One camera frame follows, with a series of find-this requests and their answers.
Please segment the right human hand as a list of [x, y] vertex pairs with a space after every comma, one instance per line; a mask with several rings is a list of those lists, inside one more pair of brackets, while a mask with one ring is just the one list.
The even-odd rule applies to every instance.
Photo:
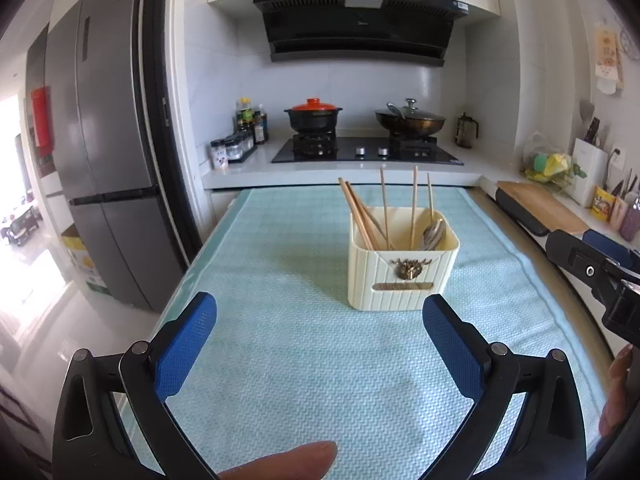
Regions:
[[616, 354], [614, 361], [608, 368], [608, 377], [611, 379], [608, 398], [604, 404], [599, 420], [599, 434], [601, 438], [606, 438], [614, 432], [624, 421], [628, 408], [627, 379], [631, 368], [632, 352], [634, 346], [626, 346]]

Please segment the left human hand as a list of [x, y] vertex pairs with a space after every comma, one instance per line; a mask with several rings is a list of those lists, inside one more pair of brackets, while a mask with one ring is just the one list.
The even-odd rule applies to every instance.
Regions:
[[333, 441], [308, 443], [288, 452], [252, 460], [218, 474], [228, 480], [317, 480], [323, 479], [337, 456]]

